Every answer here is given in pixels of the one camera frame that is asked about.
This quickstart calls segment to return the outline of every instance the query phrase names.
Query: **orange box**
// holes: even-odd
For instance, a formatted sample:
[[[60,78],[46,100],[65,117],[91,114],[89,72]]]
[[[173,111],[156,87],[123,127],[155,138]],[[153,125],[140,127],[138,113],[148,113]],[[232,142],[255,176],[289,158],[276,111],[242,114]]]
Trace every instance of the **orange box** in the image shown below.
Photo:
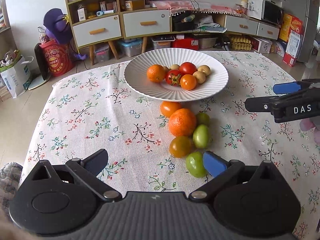
[[[294,31],[300,35],[303,34],[302,24],[303,22],[297,17],[290,14],[284,14],[279,39],[288,42],[291,31]]]

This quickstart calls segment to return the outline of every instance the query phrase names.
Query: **floor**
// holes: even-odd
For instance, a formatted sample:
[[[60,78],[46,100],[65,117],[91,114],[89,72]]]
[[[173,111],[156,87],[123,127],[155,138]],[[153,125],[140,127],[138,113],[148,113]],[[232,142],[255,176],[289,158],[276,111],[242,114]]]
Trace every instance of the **floor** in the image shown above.
[[[287,71],[296,80],[301,80],[302,77],[320,77],[320,69],[311,69],[302,63],[289,67],[282,62],[282,58],[277,54],[265,54],[265,56]],[[130,59],[132,58],[111,59],[108,62],[94,66],[91,66],[88,60],[85,63],[87,68],[90,69]],[[15,99],[10,98],[4,102],[0,102],[0,127],[2,130],[0,137],[0,145],[2,146],[0,148],[0,167],[7,162],[17,162],[23,165],[34,128],[52,91],[52,85],[60,79],[76,73],[76,71],[82,72],[85,70],[86,68],[82,62],[78,65],[77,69],[73,68],[60,77],[52,77],[46,84],[37,89],[28,90]]]

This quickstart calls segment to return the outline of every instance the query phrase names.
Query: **beige round fruit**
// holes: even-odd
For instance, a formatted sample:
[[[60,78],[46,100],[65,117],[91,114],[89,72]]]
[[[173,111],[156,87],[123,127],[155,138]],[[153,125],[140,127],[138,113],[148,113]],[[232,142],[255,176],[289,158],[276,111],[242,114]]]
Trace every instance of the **beige round fruit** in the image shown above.
[[[166,67],[166,66],[163,66],[163,69],[164,69],[164,71],[165,71],[166,73],[168,73],[168,72],[170,71],[170,69],[169,69],[168,67]]]
[[[202,66],[198,67],[198,71],[203,72],[205,74],[205,76],[208,76],[211,73],[211,70],[207,65],[202,65]]]
[[[173,64],[171,67],[170,67],[170,70],[175,70],[175,69],[179,69],[180,66],[178,64]]]
[[[196,71],[193,73],[193,76],[196,78],[198,84],[202,84],[205,81],[204,72]]]

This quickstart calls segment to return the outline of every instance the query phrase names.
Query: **orange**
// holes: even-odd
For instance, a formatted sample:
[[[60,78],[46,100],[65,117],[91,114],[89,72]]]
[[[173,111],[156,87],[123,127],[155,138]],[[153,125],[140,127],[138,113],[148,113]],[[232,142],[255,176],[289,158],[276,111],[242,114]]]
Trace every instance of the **orange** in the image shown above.
[[[178,102],[166,102],[163,101],[160,105],[160,112],[166,116],[170,117],[175,111],[182,108],[181,104]]]
[[[183,75],[180,79],[180,86],[184,90],[193,90],[197,85],[197,79],[190,74]]]
[[[169,118],[168,129],[173,136],[190,136],[196,128],[196,116],[191,110],[182,108]]]
[[[152,82],[160,83],[165,78],[165,70],[161,65],[152,65],[147,70],[147,77]]]

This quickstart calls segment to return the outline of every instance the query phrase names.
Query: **metal screw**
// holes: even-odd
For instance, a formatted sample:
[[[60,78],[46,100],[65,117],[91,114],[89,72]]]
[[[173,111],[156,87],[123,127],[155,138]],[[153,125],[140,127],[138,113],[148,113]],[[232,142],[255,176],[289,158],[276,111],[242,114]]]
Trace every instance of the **metal screw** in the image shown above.
[[[207,196],[207,193],[205,193],[204,191],[201,190],[197,190],[191,193],[191,197],[195,198],[195,199],[203,199]]]
[[[103,196],[105,198],[117,198],[119,196],[119,192],[115,190],[108,190],[105,193],[103,193]]]

